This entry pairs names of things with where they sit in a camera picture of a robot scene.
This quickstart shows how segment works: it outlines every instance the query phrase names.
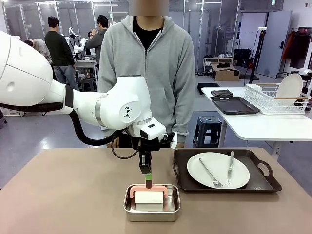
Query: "black hair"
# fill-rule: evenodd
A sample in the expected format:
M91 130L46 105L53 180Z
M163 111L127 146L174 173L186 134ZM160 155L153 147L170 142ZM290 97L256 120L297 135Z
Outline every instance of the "black hair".
M108 19L104 15L98 16L97 23L100 23L103 28L108 28Z
M59 20L55 18L54 16L49 16L48 24L50 28L55 28L57 25L59 25Z
M30 45L31 47L34 46L33 42L31 40L24 41L27 45Z

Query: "white plate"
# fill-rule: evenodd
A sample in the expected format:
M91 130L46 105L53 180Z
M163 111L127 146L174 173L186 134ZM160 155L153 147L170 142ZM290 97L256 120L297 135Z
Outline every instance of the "white plate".
M215 176L223 187L217 188L212 178L200 163L199 158L205 163L209 171ZM247 167L236 158L233 159L232 184L228 182L228 169L231 157L219 153L201 153L193 156L187 162L187 170L199 183L215 189L238 189L246 185L250 179Z
M299 74L290 74L280 83L276 97L277 98L296 98L299 97L303 88L302 78ZM281 100L283 105L291 106L294 104L296 99Z

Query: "red garment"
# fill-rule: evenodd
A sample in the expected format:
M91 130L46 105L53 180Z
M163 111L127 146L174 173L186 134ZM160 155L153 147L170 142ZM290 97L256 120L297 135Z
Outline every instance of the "red garment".
M291 31L291 33L288 34L288 40L287 40L287 44L286 44L285 49L284 49L282 60L290 59L288 57L288 51L289 51L289 49L293 43L294 35L295 35L294 31Z

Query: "knife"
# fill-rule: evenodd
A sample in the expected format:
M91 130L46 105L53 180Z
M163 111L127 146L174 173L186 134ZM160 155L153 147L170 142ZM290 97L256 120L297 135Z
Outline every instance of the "knife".
M234 158L234 152L231 152L231 160L230 160L230 167L228 170L228 182L229 184L232 184L232 168L233 168L233 158Z

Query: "door handle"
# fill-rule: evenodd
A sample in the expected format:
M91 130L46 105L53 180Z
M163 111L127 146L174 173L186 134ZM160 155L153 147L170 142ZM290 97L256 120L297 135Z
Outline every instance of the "door handle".
M283 48L284 48L284 44L285 44L285 41L283 40L283 41L281 42L281 45L279 46L279 48L283 49Z

